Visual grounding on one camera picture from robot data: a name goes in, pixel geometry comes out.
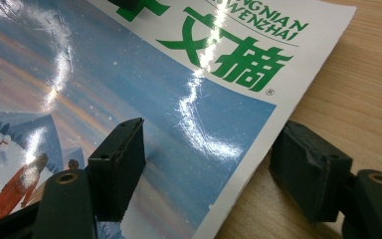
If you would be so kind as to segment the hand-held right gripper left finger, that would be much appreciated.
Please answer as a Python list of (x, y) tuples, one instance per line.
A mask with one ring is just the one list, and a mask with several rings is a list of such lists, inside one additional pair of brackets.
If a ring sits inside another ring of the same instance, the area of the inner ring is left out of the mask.
[(88, 159), (94, 213), (98, 221), (120, 222), (143, 172), (144, 119), (120, 123)]

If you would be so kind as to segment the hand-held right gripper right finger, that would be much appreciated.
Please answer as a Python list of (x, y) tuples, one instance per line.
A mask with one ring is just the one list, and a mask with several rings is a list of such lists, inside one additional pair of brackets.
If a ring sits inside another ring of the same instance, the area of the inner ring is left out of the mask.
[(339, 185), (352, 158), (308, 127), (288, 121), (272, 147), (270, 170), (310, 223), (332, 222), (339, 211)]

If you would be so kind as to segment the white snowy scene magazine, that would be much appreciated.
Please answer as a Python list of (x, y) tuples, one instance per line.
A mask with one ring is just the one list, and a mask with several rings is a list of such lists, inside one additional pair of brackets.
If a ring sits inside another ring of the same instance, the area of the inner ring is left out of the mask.
[(0, 214), (143, 119), (98, 239), (213, 239), (355, 14), (323, 0), (0, 0)]

